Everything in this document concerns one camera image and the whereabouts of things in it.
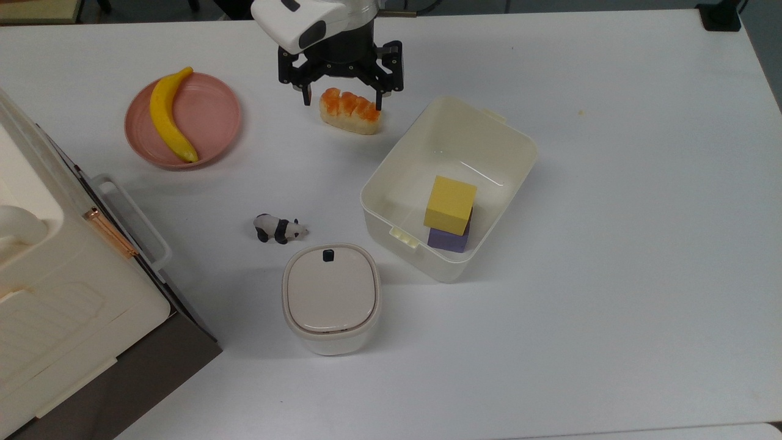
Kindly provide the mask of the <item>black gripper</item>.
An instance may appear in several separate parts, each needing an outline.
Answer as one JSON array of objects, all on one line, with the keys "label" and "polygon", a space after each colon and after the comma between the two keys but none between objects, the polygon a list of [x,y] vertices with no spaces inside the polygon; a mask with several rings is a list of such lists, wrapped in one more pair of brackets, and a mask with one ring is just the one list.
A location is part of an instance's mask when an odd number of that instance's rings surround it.
[{"label": "black gripper", "polygon": [[382,111],[383,99],[404,89],[403,43],[375,44],[374,24],[327,37],[295,54],[277,50],[277,79],[302,93],[311,105],[311,83],[322,77],[357,78],[375,90],[375,109]]}]

